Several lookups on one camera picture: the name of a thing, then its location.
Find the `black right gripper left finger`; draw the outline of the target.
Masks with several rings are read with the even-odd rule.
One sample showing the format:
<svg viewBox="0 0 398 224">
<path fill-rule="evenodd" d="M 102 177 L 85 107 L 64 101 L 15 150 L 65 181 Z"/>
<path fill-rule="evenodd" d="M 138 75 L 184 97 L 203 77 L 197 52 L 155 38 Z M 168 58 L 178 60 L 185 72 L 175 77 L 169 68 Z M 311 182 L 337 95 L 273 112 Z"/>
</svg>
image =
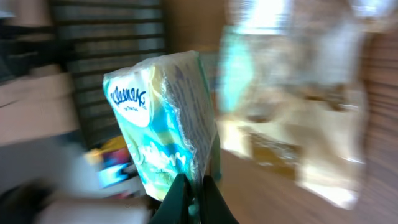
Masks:
<svg viewBox="0 0 398 224">
<path fill-rule="evenodd" d="M 191 201 L 190 183 L 185 174 L 178 174 L 149 224 L 188 224 Z"/>
</svg>

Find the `teal tissue pack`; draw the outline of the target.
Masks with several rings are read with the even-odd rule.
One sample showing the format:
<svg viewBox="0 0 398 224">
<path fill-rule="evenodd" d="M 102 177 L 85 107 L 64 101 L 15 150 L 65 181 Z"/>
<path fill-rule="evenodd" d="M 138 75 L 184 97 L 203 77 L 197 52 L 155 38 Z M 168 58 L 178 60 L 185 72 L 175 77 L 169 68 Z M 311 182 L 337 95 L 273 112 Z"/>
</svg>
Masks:
<svg viewBox="0 0 398 224">
<path fill-rule="evenodd" d="M 220 137 L 198 52 L 109 72 L 103 90 L 149 196 L 163 200 L 179 174 L 194 189 L 206 175 L 221 179 Z"/>
</svg>

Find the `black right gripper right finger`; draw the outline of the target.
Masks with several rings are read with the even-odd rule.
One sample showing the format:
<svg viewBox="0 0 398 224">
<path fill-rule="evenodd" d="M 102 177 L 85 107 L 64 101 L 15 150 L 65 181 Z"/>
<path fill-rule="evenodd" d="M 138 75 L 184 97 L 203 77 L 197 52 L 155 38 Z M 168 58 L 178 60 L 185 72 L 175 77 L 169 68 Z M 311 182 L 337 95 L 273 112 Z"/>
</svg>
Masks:
<svg viewBox="0 0 398 224">
<path fill-rule="evenodd" d="M 203 224 L 239 224 L 209 175 L 203 179 L 202 196 L 200 216 Z"/>
</svg>

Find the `clear brown bread bag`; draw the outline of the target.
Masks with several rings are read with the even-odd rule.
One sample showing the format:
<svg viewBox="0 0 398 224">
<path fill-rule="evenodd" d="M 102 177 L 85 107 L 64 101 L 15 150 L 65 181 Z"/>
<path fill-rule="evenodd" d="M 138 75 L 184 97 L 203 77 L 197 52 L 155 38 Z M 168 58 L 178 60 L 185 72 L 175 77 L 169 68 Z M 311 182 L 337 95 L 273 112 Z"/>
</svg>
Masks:
<svg viewBox="0 0 398 224">
<path fill-rule="evenodd" d="M 221 147 L 351 210 L 364 175 L 368 119 L 360 56 L 397 24 L 396 1 L 229 1 L 254 75 L 218 117 Z"/>
</svg>

